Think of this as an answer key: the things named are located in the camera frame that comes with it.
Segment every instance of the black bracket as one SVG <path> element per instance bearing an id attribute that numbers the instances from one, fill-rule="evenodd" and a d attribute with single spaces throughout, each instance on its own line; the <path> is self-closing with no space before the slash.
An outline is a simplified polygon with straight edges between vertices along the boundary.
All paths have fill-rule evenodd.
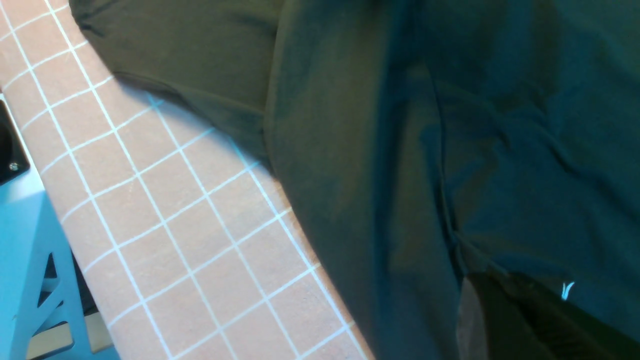
<path id="1" fill-rule="evenodd" d="M 0 186 L 29 170 L 30 164 L 18 129 L 13 125 L 6 103 L 0 100 Z"/>

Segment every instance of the dark green fabric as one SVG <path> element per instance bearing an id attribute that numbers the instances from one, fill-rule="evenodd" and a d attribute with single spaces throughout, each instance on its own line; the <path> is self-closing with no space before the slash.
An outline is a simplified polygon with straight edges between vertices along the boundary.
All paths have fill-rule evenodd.
<path id="1" fill-rule="evenodd" d="M 282 182 L 378 359 L 456 359 L 464 274 L 640 340 L 634 0 L 71 0 L 121 78 Z"/>

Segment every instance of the pink cutting mat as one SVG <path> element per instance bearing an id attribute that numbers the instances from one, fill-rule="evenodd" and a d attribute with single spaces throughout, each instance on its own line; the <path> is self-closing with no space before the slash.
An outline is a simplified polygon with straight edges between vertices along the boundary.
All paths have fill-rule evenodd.
<path id="1" fill-rule="evenodd" d="M 263 168 L 113 79 L 67 0 L 0 10 L 0 85 L 122 360 L 372 359 Z"/>

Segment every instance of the garment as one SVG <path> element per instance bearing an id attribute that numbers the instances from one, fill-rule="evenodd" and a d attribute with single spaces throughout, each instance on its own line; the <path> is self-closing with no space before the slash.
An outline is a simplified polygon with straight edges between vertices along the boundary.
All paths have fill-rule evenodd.
<path id="1" fill-rule="evenodd" d="M 456 359 L 522 272 L 640 340 L 633 0 L 71 0 L 120 78 L 279 178 L 378 359 Z"/>

